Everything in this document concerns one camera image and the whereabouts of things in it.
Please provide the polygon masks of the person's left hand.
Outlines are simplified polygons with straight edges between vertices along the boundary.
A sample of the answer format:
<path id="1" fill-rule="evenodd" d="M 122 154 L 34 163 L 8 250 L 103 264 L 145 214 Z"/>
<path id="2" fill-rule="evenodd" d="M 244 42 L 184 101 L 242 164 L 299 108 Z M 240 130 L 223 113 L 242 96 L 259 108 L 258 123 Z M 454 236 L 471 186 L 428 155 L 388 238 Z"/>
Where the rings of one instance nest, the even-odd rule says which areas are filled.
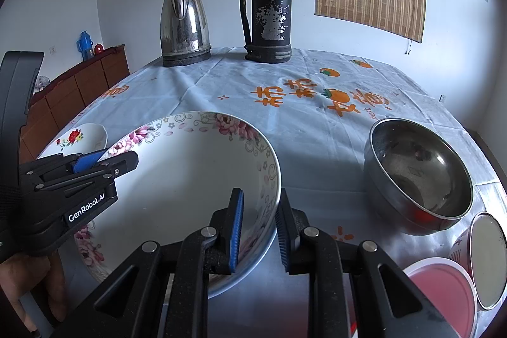
<path id="1" fill-rule="evenodd" d="M 15 255 L 1 264 L 2 290 L 31 337 L 40 337 L 40 331 L 23 308 L 20 299 L 41 281 L 46 281 L 48 304 L 52 315 L 58 321 L 63 321 L 66 316 L 65 279 L 58 251 L 53 251 L 45 257 Z"/>

